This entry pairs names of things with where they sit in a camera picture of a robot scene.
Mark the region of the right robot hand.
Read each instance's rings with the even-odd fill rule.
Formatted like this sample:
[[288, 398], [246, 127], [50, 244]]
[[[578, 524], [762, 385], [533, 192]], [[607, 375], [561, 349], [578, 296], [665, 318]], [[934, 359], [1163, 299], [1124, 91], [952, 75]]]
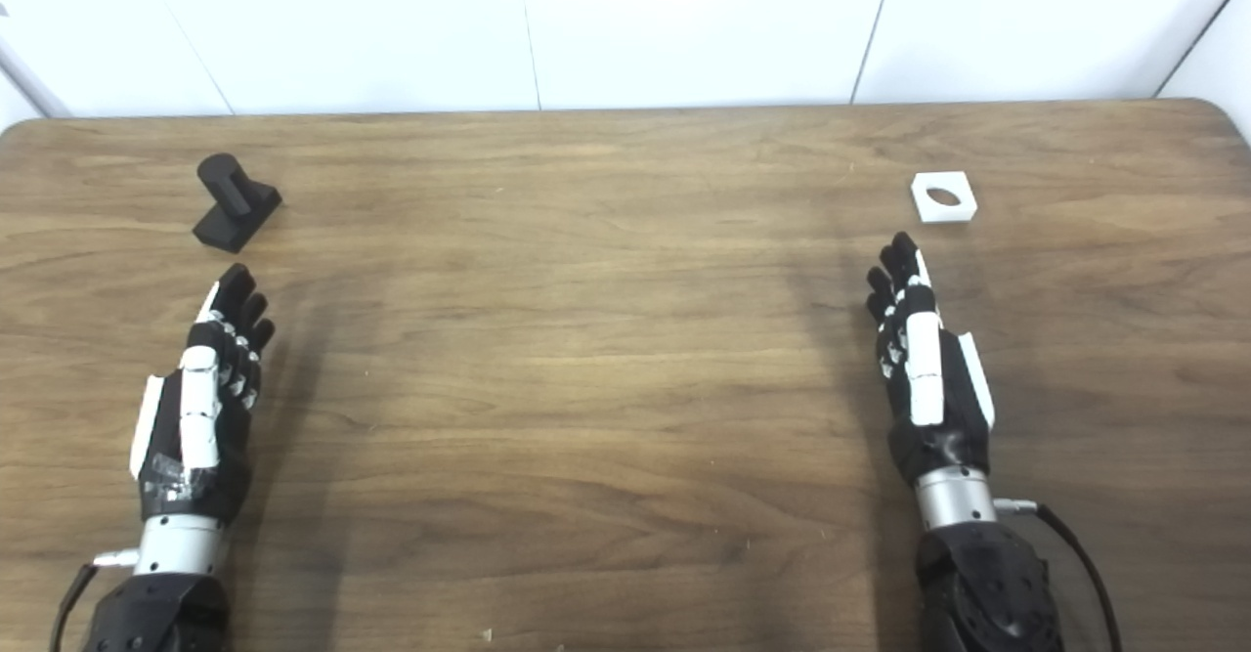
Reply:
[[899, 232], [881, 248], [866, 282], [894, 469], [911, 486], [943, 468], [988, 474], [993, 402], [972, 335], [942, 322], [924, 253]]

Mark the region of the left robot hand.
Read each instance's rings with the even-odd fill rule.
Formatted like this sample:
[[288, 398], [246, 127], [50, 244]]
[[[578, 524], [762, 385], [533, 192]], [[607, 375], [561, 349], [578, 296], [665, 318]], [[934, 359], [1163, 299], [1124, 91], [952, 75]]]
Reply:
[[250, 270], [231, 265], [206, 292], [176, 368], [148, 377], [129, 457], [143, 521], [193, 516], [228, 526], [241, 513], [261, 357], [276, 334], [266, 308]]

